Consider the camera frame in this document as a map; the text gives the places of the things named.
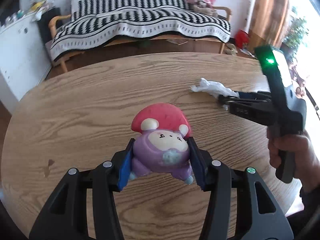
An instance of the wood grain surface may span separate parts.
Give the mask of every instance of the wood grain surface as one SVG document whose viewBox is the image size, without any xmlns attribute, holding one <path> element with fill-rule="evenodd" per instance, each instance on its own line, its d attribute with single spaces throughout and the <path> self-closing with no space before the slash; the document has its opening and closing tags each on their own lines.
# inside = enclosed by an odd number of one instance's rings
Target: wood grain surface
<svg viewBox="0 0 320 240">
<path fill-rule="evenodd" d="M 28 92 L 11 118 L 2 158 L 4 205 L 28 236 L 48 196 L 71 167 L 93 169 L 123 150 L 134 116 L 150 104 L 180 107 L 199 148 L 233 169 L 253 166 L 283 211 L 300 182 L 286 185 L 269 165 L 266 128 L 233 116 L 190 85 L 201 77 L 233 90 L 268 90 L 258 61 L 209 53 L 162 53 L 105 61 L 57 76 Z M 94 235 L 91 192 L 88 229 Z M 233 191 L 229 235 L 236 221 Z M 170 174 L 130 181 L 115 194 L 125 239 L 198 239 L 209 193 Z"/>
</svg>

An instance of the brown curtain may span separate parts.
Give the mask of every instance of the brown curtain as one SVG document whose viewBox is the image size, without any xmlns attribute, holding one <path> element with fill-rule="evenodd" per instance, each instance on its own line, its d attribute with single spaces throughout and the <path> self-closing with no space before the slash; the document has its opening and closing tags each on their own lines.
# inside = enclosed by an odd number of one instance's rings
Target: brown curtain
<svg viewBox="0 0 320 240">
<path fill-rule="evenodd" d="M 289 0 L 256 0 L 249 36 L 248 50 L 264 44 L 281 46 L 289 25 Z"/>
</svg>

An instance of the sofa leg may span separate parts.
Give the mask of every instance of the sofa leg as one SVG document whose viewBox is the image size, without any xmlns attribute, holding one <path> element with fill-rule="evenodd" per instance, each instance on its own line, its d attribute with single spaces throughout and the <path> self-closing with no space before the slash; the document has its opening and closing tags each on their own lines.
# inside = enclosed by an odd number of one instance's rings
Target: sofa leg
<svg viewBox="0 0 320 240">
<path fill-rule="evenodd" d="M 64 73 L 68 72 L 67 66 L 66 66 L 66 62 L 64 60 L 60 60 L 60 65 L 62 67 L 62 70 Z"/>
<path fill-rule="evenodd" d="M 219 54 L 222 54 L 222 53 L 223 53 L 223 50 L 224 50 L 224 45 L 225 45 L 225 43 L 222 43 L 222 44 L 221 44 L 221 47 L 220 47 L 220 52 L 219 52 Z"/>
</svg>

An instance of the yellow object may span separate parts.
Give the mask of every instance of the yellow object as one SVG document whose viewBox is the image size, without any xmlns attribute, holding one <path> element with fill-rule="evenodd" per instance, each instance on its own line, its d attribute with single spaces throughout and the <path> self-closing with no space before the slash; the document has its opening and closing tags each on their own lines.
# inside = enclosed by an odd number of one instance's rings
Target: yellow object
<svg viewBox="0 0 320 240">
<path fill-rule="evenodd" d="M 45 1 L 41 1 L 41 2 L 36 3 L 34 6 L 32 6 L 32 7 L 30 8 L 30 11 L 33 12 L 33 11 L 37 10 L 41 5 L 44 4 L 44 2 L 45 2 Z"/>
</svg>

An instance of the crumpled paper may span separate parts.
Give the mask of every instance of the crumpled paper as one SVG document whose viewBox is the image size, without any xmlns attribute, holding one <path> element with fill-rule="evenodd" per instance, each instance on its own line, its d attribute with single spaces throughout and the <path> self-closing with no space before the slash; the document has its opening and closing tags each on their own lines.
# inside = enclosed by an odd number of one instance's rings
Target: crumpled paper
<svg viewBox="0 0 320 240">
<path fill-rule="evenodd" d="M 207 81 L 205 78 L 201 78 L 199 86 L 191 86 L 193 92 L 207 92 L 210 95 L 218 99 L 219 95 L 239 97 L 238 92 L 232 91 L 230 88 L 226 88 L 223 84 L 215 81 Z"/>
</svg>

